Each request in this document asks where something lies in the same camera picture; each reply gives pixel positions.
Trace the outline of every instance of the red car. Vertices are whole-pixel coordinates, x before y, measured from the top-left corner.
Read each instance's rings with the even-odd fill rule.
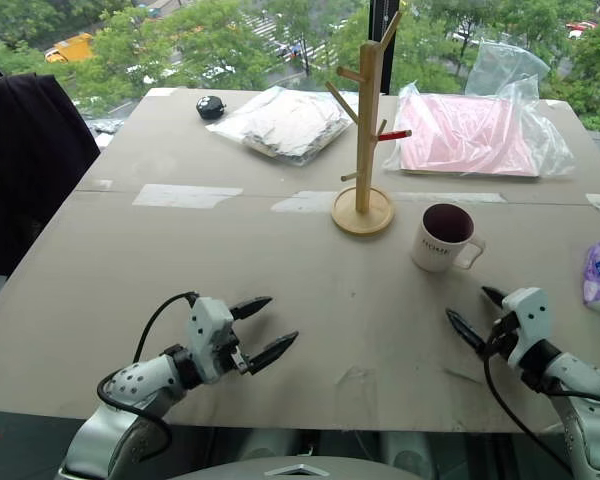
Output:
[[[596,28],[598,26],[598,24],[596,22],[572,22],[572,23],[567,23],[566,27],[569,30],[580,30],[582,32],[584,32],[585,30],[590,30],[593,28]]]

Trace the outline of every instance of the yellow truck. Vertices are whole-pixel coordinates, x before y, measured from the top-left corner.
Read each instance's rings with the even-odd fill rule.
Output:
[[[88,33],[81,33],[75,37],[67,38],[53,45],[47,50],[44,58],[47,62],[75,62],[93,57],[91,41],[93,37]]]

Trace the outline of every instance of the black round object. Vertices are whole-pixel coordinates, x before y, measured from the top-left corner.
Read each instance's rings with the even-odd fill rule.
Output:
[[[205,120],[215,120],[216,118],[220,118],[224,113],[224,104],[220,100],[220,97],[208,95],[198,100],[196,109]]]

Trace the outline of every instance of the window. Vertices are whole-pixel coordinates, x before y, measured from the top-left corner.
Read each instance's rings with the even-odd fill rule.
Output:
[[[463,93],[481,41],[516,45],[549,67],[542,98],[569,102],[600,131],[600,0],[413,0],[402,2],[391,93]]]
[[[54,74],[84,114],[128,112],[152,87],[324,90],[354,82],[370,0],[0,0],[0,69]],[[390,93],[462,93],[481,40],[551,71],[541,96],[600,131],[600,0],[400,0]]]
[[[365,3],[0,0],[0,69],[55,75],[92,116],[128,112],[153,87],[323,89],[336,50],[357,55]]]

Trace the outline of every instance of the crosswalk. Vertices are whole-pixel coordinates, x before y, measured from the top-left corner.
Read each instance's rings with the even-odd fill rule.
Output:
[[[262,37],[266,40],[267,44],[271,46],[272,51],[276,54],[276,56],[280,57],[280,60],[283,62],[290,62],[293,58],[292,50],[294,47],[297,47],[297,50],[300,51],[300,42],[297,44],[287,44],[284,41],[279,41],[276,39],[276,22],[274,19],[270,17],[256,17],[252,15],[244,16],[245,24],[251,28],[253,33]],[[309,63],[314,64],[315,66],[316,60],[320,58],[320,54],[323,53],[325,48],[324,43],[321,43],[317,47],[313,47],[307,45],[307,57],[309,58]],[[333,57],[333,63],[337,62],[337,58],[335,58],[335,54]]]

